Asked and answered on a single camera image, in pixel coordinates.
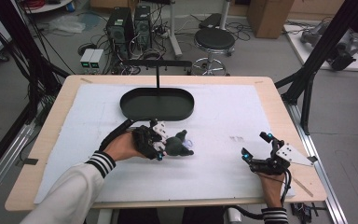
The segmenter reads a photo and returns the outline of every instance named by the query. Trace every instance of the stool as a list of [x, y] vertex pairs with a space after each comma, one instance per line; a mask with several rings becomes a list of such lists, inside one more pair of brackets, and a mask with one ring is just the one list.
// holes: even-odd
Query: stool
[[235, 43], [234, 36], [229, 32], [216, 28], [203, 28], [196, 32], [194, 44], [197, 48], [208, 52], [208, 58], [196, 60], [192, 66], [193, 75], [225, 76], [226, 67], [213, 58], [214, 54], [229, 54]]

